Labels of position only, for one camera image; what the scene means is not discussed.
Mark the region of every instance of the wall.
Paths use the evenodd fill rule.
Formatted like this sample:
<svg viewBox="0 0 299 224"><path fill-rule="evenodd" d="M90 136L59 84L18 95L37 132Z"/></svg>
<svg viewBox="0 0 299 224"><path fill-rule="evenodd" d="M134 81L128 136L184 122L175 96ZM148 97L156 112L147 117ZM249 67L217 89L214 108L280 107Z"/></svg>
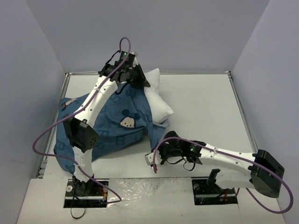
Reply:
<svg viewBox="0 0 299 224"><path fill-rule="evenodd" d="M299 1L271 0L233 69L233 81L257 145L285 167L293 190L286 223L299 218ZM289 203L282 190L281 208Z"/></svg>
<svg viewBox="0 0 299 224"><path fill-rule="evenodd" d="M26 2L65 71L100 70L127 36L144 70L223 73L269 0Z"/></svg>
<svg viewBox="0 0 299 224"><path fill-rule="evenodd" d="M13 224L39 165L31 145L53 121L64 74L25 1L0 1L0 31L0 223Z"/></svg>

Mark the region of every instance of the blue cloth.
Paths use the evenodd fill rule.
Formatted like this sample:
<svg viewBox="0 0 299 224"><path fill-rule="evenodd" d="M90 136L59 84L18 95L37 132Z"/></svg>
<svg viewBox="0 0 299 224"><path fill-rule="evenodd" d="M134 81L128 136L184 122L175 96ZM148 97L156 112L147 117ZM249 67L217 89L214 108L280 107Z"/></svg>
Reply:
<svg viewBox="0 0 299 224"><path fill-rule="evenodd" d="M88 94L75 99L63 98L60 101L58 119L74 113L87 96ZM168 121L162 125L153 124L150 105L143 88L133 89L127 85L120 95L111 95L95 121L93 128L100 138L93 148L92 160L138 142L146 133L149 135L150 147L154 149L168 125ZM57 126L54 153L74 159L63 124ZM57 161L64 171L73 174L75 166L72 161L62 158L57 158Z"/></svg>

